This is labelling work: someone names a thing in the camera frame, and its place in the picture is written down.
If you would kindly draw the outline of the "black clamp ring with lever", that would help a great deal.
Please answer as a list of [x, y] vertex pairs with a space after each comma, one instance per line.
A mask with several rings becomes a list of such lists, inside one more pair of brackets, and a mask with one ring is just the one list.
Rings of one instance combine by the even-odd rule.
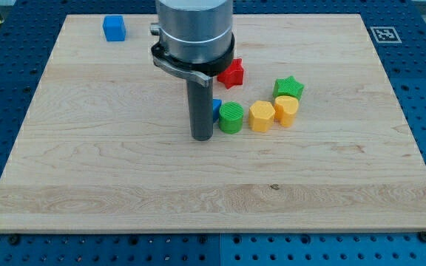
[[153, 64], [177, 78], [193, 81], [201, 86], [208, 86], [211, 79], [224, 72], [231, 65], [234, 58], [234, 35], [228, 49], [217, 59], [202, 64], [193, 64], [180, 61], [167, 53], [160, 42], [151, 47]]

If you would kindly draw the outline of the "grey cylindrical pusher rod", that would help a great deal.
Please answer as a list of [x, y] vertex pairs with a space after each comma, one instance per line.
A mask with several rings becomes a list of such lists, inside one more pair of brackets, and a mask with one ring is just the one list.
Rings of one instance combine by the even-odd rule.
[[213, 135], [212, 85], [194, 81], [187, 81], [186, 85], [191, 135], [195, 140], [208, 140]]

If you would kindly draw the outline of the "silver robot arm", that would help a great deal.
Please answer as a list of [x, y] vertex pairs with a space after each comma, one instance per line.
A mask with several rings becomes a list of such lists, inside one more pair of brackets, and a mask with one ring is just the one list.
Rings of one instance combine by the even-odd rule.
[[159, 41], [151, 48], [153, 64], [186, 81], [192, 137], [213, 134], [213, 78], [234, 57], [231, 0], [156, 0], [158, 21], [150, 25]]

